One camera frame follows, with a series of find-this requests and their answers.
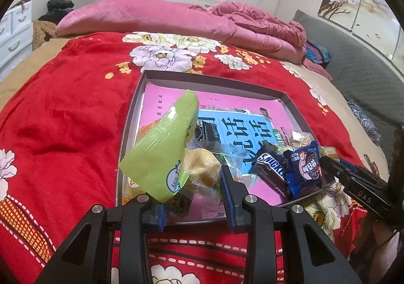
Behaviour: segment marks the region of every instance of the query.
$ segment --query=cabinet handle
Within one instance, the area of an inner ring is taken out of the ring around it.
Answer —
[[[20,45],[20,41],[17,41],[14,45],[11,45],[9,47],[9,51],[15,51],[19,45]]]

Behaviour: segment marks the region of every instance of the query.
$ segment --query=green wrapper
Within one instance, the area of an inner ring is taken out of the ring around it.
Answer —
[[[120,170],[156,200],[165,202],[185,185],[187,143],[194,135],[199,101],[187,90],[119,163]]]

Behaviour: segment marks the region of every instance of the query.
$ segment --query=red floral bedspread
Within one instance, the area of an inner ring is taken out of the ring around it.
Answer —
[[[326,101],[278,61],[198,37],[96,33],[71,40],[0,113],[0,254],[21,284],[35,281],[91,206],[114,207],[123,127],[144,69],[284,91],[321,145],[335,146],[341,157],[361,165]],[[364,211],[338,184],[308,204],[310,214],[348,255]],[[168,231],[149,239],[155,282],[242,282],[246,235]],[[279,238],[277,244],[282,282]]]

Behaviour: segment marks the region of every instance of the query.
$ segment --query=silver bolt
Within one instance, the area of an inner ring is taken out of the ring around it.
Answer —
[[[246,201],[248,203],[255,203],[255,202],[257,202],[257,197],[255,195],[247,195]]]
[[[104,209],[104,208],[103,208],[102,205],[97,204],[97,205],[94,205],[94,206],[92,207],[91,211],[92,211],[93,213],[100,213],[103,209]]]
[[[295,204],[294,206],[292,206],[292,210],[294,213],[302,213],[303,207],[301,205]]]
[[[145,203],[148,200],[149,200],[149,197],[147,195],[145,195],[145,194],[139,195],[137,197],[137,201],[140,202],[140,203]]]

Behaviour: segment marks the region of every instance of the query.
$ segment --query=gray headboard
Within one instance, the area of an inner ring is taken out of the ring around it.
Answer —
[[[303,25],[308,39],[330,53],[327,71],[334,78],[333,84],[347,100],[354,99],[373,120],[382,135],[380,146],[390,166],[393,133],[404,123],[403,82],[374,52],[343,29],[300,10],[294,20]]]

